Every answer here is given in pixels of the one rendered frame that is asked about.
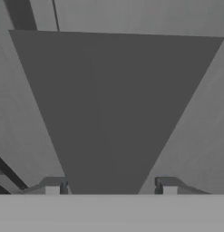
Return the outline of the dark grey flat panel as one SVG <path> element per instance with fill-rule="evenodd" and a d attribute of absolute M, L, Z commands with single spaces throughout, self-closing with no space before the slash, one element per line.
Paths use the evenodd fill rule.
<path fill-rule="evenodd" d="M 136 194 L 223 40 L 10 33 L 75 194 Z"/>

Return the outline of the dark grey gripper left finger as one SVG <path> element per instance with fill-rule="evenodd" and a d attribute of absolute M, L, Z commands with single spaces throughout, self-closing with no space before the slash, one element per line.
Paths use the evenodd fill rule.
<path fill-rule="evenodd" d="M 66 177 L 46 177 L 39 184 L 26 188 L 23 193 L 31 195 L 67 195 L 68 181 Z"/>

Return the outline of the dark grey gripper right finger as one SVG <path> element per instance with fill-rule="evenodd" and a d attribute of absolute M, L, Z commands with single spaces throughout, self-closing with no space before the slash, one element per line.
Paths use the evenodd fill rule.
<path fill-rule="evenodd" d="M 208 192 L 185 184 L 176 177 L 156 177 L 154 194 L 208 195 Z"/>

